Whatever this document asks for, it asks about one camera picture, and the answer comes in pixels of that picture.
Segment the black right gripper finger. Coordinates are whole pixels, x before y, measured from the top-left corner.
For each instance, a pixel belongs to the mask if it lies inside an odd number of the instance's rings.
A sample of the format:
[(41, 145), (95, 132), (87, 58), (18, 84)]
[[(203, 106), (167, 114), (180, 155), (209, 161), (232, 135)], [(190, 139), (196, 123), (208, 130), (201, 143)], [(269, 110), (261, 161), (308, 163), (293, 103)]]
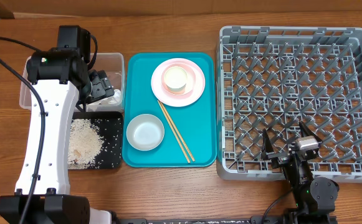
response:
[(270, 142), (269, 135), (267, 130), (262, 130), (262, 149), (261, 149), (261, 159), (264, 161), (270, 160), (274, 155), (274, 150), (272, 143)]
[(303, 121), (299, 121), (298, 125), (300, 127), (300, 137), (301, 138), (311, 136), (311, 137), (314, 137), (318, 143), (323, 142), (322, 139), (319, 138), (311, 129), (309, 129), (308, 126)]

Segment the white napkin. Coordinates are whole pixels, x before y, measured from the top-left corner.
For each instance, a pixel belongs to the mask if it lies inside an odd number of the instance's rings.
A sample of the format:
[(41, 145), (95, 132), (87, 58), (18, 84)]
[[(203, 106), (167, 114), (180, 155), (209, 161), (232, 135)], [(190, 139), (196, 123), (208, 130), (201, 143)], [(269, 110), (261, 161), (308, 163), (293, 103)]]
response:
[(119, 89), (114, 89), (113, 96), (102, 99), (98, 102), (100, 105), (117, 105), (121, 100), (121, 91)]

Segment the rice pile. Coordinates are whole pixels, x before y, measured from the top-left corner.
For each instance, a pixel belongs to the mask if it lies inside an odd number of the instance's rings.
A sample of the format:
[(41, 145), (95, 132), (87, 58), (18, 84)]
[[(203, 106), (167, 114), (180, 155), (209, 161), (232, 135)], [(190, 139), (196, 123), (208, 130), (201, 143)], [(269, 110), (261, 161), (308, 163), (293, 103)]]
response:
[(103, 138), (99, 127), (89, 119), (74, 119), (70, 127), (68, 168), (81, 170), (95, 167), (95, 158), (99, 155)]

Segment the grey bowl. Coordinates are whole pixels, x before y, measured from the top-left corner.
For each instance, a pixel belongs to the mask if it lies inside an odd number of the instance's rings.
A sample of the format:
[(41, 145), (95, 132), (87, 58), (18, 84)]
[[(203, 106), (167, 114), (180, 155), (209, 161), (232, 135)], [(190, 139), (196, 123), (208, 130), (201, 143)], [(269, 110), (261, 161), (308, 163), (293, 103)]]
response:
[(152, 114), (135, 116), (126, 127), (126, 138), (139, 151), (153, 150), (164, 139), (163, 123)]

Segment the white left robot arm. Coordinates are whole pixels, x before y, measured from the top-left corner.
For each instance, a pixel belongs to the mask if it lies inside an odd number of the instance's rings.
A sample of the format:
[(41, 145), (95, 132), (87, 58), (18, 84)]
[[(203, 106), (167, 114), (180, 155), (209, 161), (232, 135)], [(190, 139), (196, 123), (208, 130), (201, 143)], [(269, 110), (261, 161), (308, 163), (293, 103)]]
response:
[(35, 51), (21, 81), (30, 89), (32, 109), (26, 155), (14, 195), (0, 197), (8, 223), (115, 223), (113, 212), (90, 207), (70, 194), (70, 126), (78, 102), (91, 91), (89, 47)]

